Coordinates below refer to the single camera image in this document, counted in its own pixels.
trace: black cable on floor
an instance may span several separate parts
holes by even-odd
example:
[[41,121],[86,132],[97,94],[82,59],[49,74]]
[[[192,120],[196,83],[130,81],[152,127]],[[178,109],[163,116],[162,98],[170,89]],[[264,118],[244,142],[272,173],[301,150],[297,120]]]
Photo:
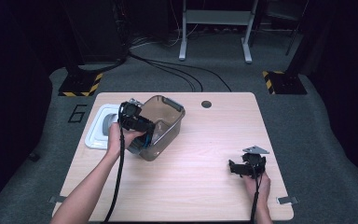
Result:
[[223,84],[228,88],[229,91],[232,91],[231,88],[228,86],[228,84],[225,82],[225,80],[223,80],[219,75],[217,75],[215,72],[213,72],[213,71],[211,71],[211,70],[208,70],[208,69],[205,69],[205,68],[196,67],[196,66],[191,66],[191,65],[180,64],[180,63],[167,63],[167,62],[162,62],[162,61],[157,61],[157,60],[145,59],[145,58],[142,58],[142,57],[140,57],[140,56],[134,55],[134,54],[132,54],[131,52],[129,52],[129,56],[132,57],[132,58],[135,58],[135,59],[144,61],[144,62],[165,63],[165,64],[169,64],[169,65],[176,65],[176,66],[194,68],[194,69],[199,69],[199,70],[202,70],[202,71],[209,72],[209,73],[215,75],[216,77],[218,77],[218,78],[223,82]]
[[203,86],[202,86],[202,84],[200,83],[200,81],[197,80],[195,77],[191,76],[191,75],[190,75],[189,73],[187,73],[187,72],[184,72],[184,71],[179,70],[179,69],[177,69],[177,68],[173,68],[173,67],[169,67],[169,66],[166,66],[166,65],[162,65],[162,64],[158,64],[158,63],[151,62],[150,60],[144,59],[144,58],[139,57],[139,56],[137,56],[137,55],[134,55],[134,54],[132,54],[132,53],[129,53],[129,56],[132,57],[132,58],[134,58],[134,59],[136,59],[136,60],[139,60],[139,61],[148,63],[148,64],[150,64],[150,65],[152,65],[152,66],[155,66],[156,68],[158,68],[158,69],[160,69],[160,70],[163,70],[163,71],[165,71],[165,72],[168,72],[168,73],[170,73],[170,74],[173,74],[173,75],[175,75],[175,76],[178,76],[178,77],[180,77],[180,78],[183,78],[183,79],[191,86],[192,91],[195,91],[194,85],[193,85],[187,78],[182,77],[182,76],[180,76],[180,75],[178,75],[178,74],[175,74],[175,73],[172,72],[172,71],[168,71],[167,69],[172,69],[172,70],[174,70],[174,71],[177,71],[177,72],[183,73],[183,74],[185,74],[185,75],[187,75],[187,76],[189,76],[189,77],[192,77],[194,80],[196,80],[196,81],[199,83],[199,85],[200,85],[200,91],[203,91]]

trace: yellow caution stripe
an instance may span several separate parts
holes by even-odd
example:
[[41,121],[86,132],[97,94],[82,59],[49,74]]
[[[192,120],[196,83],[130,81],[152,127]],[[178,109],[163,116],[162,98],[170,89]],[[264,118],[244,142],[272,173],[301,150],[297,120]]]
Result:
[[92,86],[89,88],[89,91],[82,91],[82,92],[62,91],[59,92],[59,96],[91,96],[97,91],[98,85],[100,84],[102,77],[103,74],[101,73],[95,78]]
[[268,89],[268,92],[269,94],[276,94],[275,90],[274,90],[274,87],[272,86],[272,82],[271,80],[269,79],[269,74],[280,74],[280,75],[283,75],[284,72],[281,72],[281,71],[263,71],[263,77],[264,77],[264,80],[266,81],[266,85],[267,85],[267,89]]

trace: hand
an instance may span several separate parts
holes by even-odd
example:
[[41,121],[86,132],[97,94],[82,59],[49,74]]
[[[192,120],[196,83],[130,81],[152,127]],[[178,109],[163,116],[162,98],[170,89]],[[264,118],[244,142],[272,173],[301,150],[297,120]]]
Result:
[[[130,143],[138,136],[145,133],[136,131],[127,131],[123,129],[125,148],[130,146]],[[112,123],[109,128],[107,153],[118,156],[120,154],[120,128],[117,122]]]
[[[258,189],[258,202],[267,204],[267,200],[269,198],[269,191],[271,186],[271,180],[266,172],[264,172],[260,177],[257,178],[257,181],[260,181],[260,188]],[[252,179],[250,176],[245,175],[242,177],[245,182],[246,192],[249,195],[251,201],[253,201],[255,197],[255,179]]]
[[258,189],[258,200],[257,200],[257,206],[255,210],[255,215],[257,218],[257,223],[272,223],[271,216],[269,215],[269,207],[267,200],[269,199],[269,191],[271,187],[271,180],[269,179],[269,176],[266,172],[264,172],[260,177],[257,179],[252,179],[250,176],[245,175],[242,177],[243,181],[245,182],[245,188],[246,192],[249,195],[249,198],[251,199],[251,203],[255,199],[255,181],[260,181]]

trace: white tray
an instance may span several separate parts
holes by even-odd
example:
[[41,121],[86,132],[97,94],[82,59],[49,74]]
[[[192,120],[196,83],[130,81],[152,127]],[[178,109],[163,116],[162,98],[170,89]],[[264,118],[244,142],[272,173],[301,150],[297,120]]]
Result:
[[108,114],[118,114],[120,105],[102,105],[89,127],[86,146],[93,149],[107,149],[107,136],[103,135],[103,120]]

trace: white shelf leg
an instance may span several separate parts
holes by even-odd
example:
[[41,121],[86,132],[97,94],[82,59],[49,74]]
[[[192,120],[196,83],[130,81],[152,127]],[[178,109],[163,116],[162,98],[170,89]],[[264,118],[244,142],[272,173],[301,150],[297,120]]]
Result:
[[187,50],[187,36],[186,36],[186,0],[183,0],[183,17],[182,17],[182,44],[180,46],[179,52],[179,61],[184,61],[186,59],[186,50]]
[[255,19],[255,9],[257,7],[257,3],[258,0],[254,0],[253,6],[252,6],[252,11],[251,14],[249,16],[249,22],[248,22],[248,26],[246,27],[246,35],[245,37],[243,37],[241,39],[242,42],[242,48],[243,48],[243,55],[245,57],[245,62],[246,63],[252,63],[252,56],[251,56],[251,51],[249,50],[249,36],[252,32],[252,26],[253,26],[253,22]]

